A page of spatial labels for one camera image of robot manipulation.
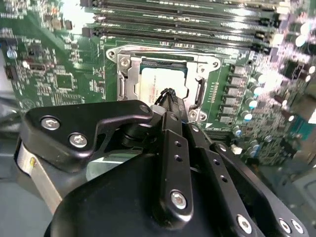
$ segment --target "cpu socket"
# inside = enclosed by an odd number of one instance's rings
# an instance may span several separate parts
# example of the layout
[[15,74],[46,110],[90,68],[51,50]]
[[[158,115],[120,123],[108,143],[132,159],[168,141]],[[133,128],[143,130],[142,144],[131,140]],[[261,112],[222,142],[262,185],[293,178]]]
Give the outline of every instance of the cpu socket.
[[184,100],[190,120],[200,116],[209,73],[221,67],[212,54],[173,48],[124,45],[108,49],[108,59],[117,64],[118,100],[141,100],[153,105],[165,88]]

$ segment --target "motherboard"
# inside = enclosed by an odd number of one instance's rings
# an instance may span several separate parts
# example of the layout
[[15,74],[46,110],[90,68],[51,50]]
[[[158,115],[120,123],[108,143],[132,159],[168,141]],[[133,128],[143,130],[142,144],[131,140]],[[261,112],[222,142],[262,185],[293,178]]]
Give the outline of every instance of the motherboard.
[[316,156],[316,1],[3,0],[20,111],[165,88],[248,164]]

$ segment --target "silver screw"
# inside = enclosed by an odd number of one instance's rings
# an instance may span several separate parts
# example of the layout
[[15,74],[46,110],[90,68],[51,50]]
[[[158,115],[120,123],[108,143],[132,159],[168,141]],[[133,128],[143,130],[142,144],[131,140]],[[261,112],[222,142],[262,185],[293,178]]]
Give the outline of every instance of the silver screw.
[[187,206],[186,198],[177,191],[171,193],[171,201],[179,209],[184,209]]
[[88,144],[86,137],[78,133],[71,135],[69,138],[69,142],[71,145],[77,148],[85,147]]
[[237,221],[239,226],[245,231],[247,234],[250,234],[252,232],[252,227],[249,221],[244,218],[242,215],[237,215]]
[[220,148],[222,151],[224,151],[224,152],[226,151],[226,147],[224,147],[222,144],[219,144],[218,146],[219,146],[219,148]]
[[145,105],[140,105],[139,107],[140,107],[140,109],[141,109],[142,111],[144,111],[145,113],[149,113],[149,112],[150,112],[149,109],[148,109],[148,107],[145,106]]
[[197,113],[196,113],[194,110],[191,110],[191,111],[189,112],[189,117],[195,118],[196,116],[197,116]]
[[298,224],[295,220],[291,220],[291,221],[292,221],[293,226],[294,226],[295,229],[297,230],[297,232],[300,233],[300,234],[303,234],[303,233],[304,233],[304,230],[303,230],[303,228],[301,227],[301,225]]
[[198,132],[198,127],[196,127],[195,125],[192,125],[192,129],[193,129],[195,132]]
[[46,128],[48,130],[56,130],[60,127],[60,123],[54,119],[54,118],[44,118],[40,122],[43,128]]
[[120,65],[125,68],[127,68],[130,64],[130,61],[126,58],[121,58],[119,62],[120,62]]
[[13,50],[13,49],[9,49],[6,52],[6,55],[8,56],[9,59],[16,59],[18,57],[17,52],[15,50]]
[[280,221],[281,227],[285,230],[285,232],[290,234],[292,232],[292,230],[289,227],[289,225],[283,219],[279,219],[279,221]]

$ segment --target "black plastic arm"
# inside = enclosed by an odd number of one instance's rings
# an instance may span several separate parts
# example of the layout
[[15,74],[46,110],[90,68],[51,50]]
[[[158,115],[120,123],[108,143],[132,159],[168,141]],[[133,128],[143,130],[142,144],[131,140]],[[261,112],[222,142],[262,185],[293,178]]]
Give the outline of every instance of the black plastic arm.
[[[41,126],[44,118],[54,118],[56,130]],[[148,123],[152,110],[138,100],[35,108],[25,114],[21,139],[33,154],[66,172],[76,172],[102,157],[115,130],[123,124]],[[69,137],[82,134],[83,148],[73,146]]]
[[225,144],[213,144],[212,148],[223,158],[229,173],[234,176],[233,180],[242,184],[238,185],[238,188],[252,196],[254,216],[266,236],[271,233],[276,237],[309,236],[302,222]]
[[248,215],[221,156],[209,149],[203,133],[191,123],[187,124],[187,135],[191,144],[190,155],[195,154],[191,158],[208,177],[205,188],[214,188],[214,195],[218,196],[219,203],[215,205],[222,207],[222,227],[226,229],[227,236],[264,237]]
[[158,152],[159,199],[154,215],[161,226],[182,229],[193,216],[189,148],[181,120],[172,112],[163,115]]

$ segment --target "metal socket frame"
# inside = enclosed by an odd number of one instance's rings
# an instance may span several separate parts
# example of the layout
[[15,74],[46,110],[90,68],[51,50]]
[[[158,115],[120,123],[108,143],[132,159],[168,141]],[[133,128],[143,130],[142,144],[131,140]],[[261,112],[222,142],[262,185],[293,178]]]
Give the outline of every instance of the metal socket frame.
[[[142,53],[150,54],[169,54],[193,58],[192,61],[186,60],[170,60],[161,58],[149,58],[139,56]],[[204,100],[206,86],[201,87],[198,82],[201,79],[205,80],[205,85],[209,78],[209,73],[221,68],[221,61],[210,53],[199,53],[189,50],[152,47],[143,45],[124,45],[116,48],[111,48],[106,51],[107,58],[117,64],[118,69],[118,100],[137,100],[139,96],[135,93],[135,86],[140,82],[140,66],[142,60],[160,60],[166,62],[186,63],[188,73],[185,79],[185,87],[188,89],[188,94],[184,100],[187,113],[192,109],[200,109]],[[202,98],[201,103],[196,105],[198,98]]]

